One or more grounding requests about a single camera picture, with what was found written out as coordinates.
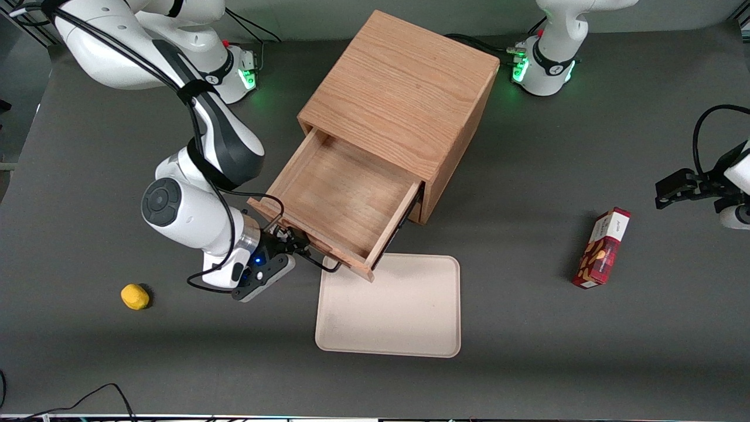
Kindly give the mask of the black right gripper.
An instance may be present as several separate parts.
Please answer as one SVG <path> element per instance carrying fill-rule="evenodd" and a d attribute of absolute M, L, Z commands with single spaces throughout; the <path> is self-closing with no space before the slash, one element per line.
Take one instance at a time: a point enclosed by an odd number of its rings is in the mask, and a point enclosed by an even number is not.
<path fill-rule="evenodd" d="M 311 256 L 310 238 L 295 227 L 261 230 L 257 246 L 257 268 L 271 265 L 292 267 L 292 254 Z"/>

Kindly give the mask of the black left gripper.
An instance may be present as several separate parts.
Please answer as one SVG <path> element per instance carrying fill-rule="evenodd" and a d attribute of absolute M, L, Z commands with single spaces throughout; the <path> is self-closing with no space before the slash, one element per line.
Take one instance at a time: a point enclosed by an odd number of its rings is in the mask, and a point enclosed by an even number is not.
<path fill-rule="evenodd" d="M 743 141 L 716 161 L 714 168 L 704 171 L 699 153 L 696 152 L 696 172 L 705 189 L 721 198 L 748 203 L 749 194 L 749 146 Z M 697 195 L 696 172 L 683 168 L 659 180 L 654 185 L 656 209 L 664 209 L 672 203 L 692 200 Z"/>

